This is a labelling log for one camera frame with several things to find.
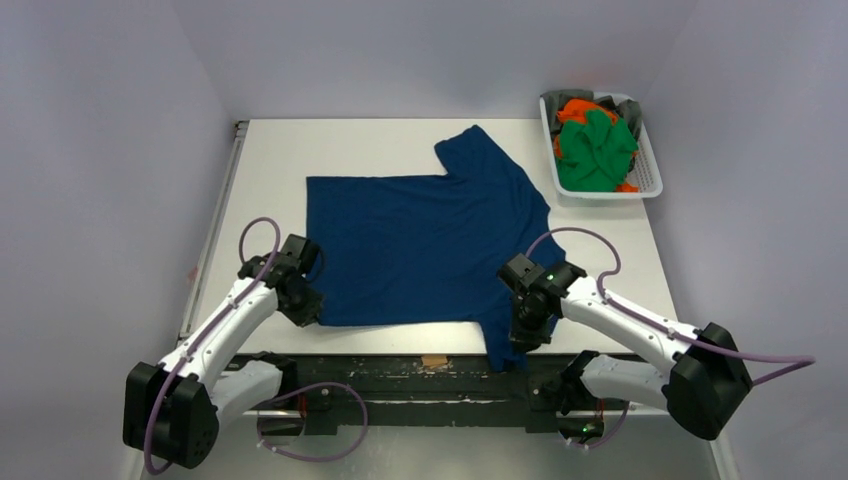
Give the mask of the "blue t shirt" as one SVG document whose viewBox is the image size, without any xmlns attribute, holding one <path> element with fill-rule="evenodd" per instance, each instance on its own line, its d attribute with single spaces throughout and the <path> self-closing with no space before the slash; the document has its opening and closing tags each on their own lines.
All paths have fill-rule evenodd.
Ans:
<svg viewBox="0 0 848 480">
<path fill-rule="evenodd" d="M 321 249 L 324 326 L 472 321 L 496 371 L 526 356 L 509 340 L 498 269 L 519 253 L 565 257 L 543 239 L 550 208 L 526 172 L 479 126 L 438 142 L 441 175 L 310 177 L 306 229 Z"/>
</svg>

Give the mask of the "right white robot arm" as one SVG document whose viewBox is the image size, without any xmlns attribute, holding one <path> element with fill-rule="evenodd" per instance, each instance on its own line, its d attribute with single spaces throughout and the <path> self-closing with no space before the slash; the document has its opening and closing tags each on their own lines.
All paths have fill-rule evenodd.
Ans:
<svg viewBox="0 0 848 480">
<path fill-rule="evenodd" d="M 544 267 L 518 254 L 497 272 L 511 292 L 511 346 L 522 353 L 552 340 L 568 320 L 625 346 L 637 360 L 584 350 L 531 391 L 567 415 L 615 399 L 661 409 L 685 431 L 716 439 L 753 388 L 728 330 L 703 329 L 659 316 L 602 289 L 598 279 L 563 261 Z"/>
</svg>

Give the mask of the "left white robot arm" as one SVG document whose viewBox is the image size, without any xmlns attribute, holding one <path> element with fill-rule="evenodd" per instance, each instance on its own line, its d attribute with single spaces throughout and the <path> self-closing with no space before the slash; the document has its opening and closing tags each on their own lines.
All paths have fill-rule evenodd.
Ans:
<svg viewBox="0 0 848 480">
<path fill-rule="evenodd" d="M 276 254 L 243 262 L 213 314 L 157 364 L 138 363 L 125 383 L 122 439 L 126 446 L 192 469 L 210 454 L 220 430 L 252 408 L 284 409 L 298 395 L 297 365 L 261 352 L 229 371 L 245 341 L 281 313 L 294 325 L 316 322 L 323 294 L 309 274 L 322 268 L 317 243 L 291 234 Z"/>
</svg>

